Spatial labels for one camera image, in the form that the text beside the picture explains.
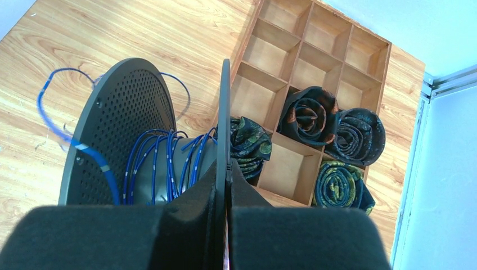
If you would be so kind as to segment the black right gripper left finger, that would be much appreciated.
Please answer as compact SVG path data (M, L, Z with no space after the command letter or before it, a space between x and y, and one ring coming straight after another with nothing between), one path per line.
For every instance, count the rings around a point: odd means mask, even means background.
M216 166L159 206L38 207L1 250L2 269L214 269Z

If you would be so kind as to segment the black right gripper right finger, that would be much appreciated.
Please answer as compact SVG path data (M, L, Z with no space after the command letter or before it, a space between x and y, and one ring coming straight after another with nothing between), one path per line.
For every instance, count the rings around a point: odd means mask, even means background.
M231 162L232 269L389 269L374 222L359 209L275 207Z

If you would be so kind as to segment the dark grey filament spool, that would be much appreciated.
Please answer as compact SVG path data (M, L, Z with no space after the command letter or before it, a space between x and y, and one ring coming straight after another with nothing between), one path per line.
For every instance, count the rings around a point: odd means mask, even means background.
M191 189L212 164L215 268L228 255L230 61L222 64L218 121L205 134L177 129L163 73L142 58L114 65L93 84L68 145L60 205L159 206Z

